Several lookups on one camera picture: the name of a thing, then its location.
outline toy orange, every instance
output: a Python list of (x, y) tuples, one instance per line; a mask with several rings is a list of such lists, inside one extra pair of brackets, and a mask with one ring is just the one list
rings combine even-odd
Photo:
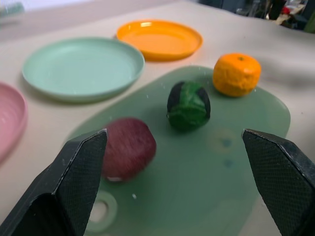
[(225, 95), (244, 96), (256, 87), (260, 73), (256, 59), (241, 53), (226, 54), (215, 65), (213, 85)]

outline countertop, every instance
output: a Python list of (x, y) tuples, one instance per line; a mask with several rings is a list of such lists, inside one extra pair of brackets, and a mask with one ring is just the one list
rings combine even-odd
[[(186, 24), (203, 35), (204, 44), (187, 59), (147, 63), (143, 75), (131, 88), (99, 103), (70, 105), (55, 102), (35, 92), (23, 81), (23, 63), (38, 48), (71, 37), (113, 37), (121, 24), (141, 18), (160, 18)], [(0, 165), (0, 223), (32, 180), (54, 160), (67, 136), (83, 121), (175, 68), (190, 64), (214, 67), (220, 55), (225, 53), (242, 52), (260, 61), (263, 71), (259, 86), (281, 99), (290, 110), (291, 125), (287, 138), (315, 160), (312, 149), (315, 137), (314, 34), (181, 1), (34, 37), (26, 36), (12, 40), (14, 37), (7, 35), (7, 40), (0, 43), (1, 80), (22, 91), (30, 112), (23, 138)], [(280, 235), (261, 198), (257, 199), (239, 235)]]

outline mint green plate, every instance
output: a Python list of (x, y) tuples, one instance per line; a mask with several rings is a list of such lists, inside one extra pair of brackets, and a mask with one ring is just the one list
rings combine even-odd
[[(180, 134), (168, 123), (166, 104), (172, 86), (184, 80), (199, 81), (206, 88), (211, 118), (204, 127)], [(74, 131), (71, 137), (100, 129), (117, 118), (137, 117), (147, 123), (157, 142), (153, 162), (136, 178), (125, 183), (101, 180), (99, 189), (117, 202), (117, 208), (108, 204), (109, 212), (118, 209), (116, 218), (108, 218), (112, 224), (98, 234), (101, 227), (93, 230), (88, 224), (86, 235), (238, 235), (258, 196), (242, 130), (285, 137), (290, 113), (278, 98), (260, 88), (245, 97), (229, 98), (216, 92), (211, 81), (209, 68), (180, 68)]]
[(46, 46), (24, 64), (25, 80), (65, 101), (89, 102), (123, 91), (144, 68), (135, 48), (115, 39), (76, 38)]

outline green ball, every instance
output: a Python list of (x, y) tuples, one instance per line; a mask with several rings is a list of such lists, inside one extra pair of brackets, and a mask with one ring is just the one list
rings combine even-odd
[(197, 82), (179, 82), (167, 101), (167, 117), (175, 129), (191, 131), (204, 126), (210, 119), (210, 100), (204, 87)]

